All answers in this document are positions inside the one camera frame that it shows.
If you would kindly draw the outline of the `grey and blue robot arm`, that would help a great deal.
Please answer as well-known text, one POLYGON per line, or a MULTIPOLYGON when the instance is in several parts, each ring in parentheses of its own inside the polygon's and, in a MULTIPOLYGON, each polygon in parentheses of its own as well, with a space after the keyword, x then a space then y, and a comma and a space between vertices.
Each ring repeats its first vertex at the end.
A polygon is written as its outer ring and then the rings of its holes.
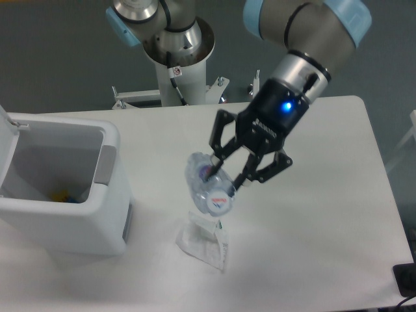
MULTIPOLYGON (((106 17, 122 42, 142 45, 154 62, 163 105, 205 101, 205 63, 215 38, 194 1, 114 1, 106 17)), ((246 148, 250 154, 233 181, 236 189, 246 181, 268 181, 291 165, 286 137, 372 23, 361 1, 247 1, 243 20, 248 31, 283 44, 287 54, 242 112, 216 114, 213 154, 201 179, 210 180, 233 152, 246 148)))

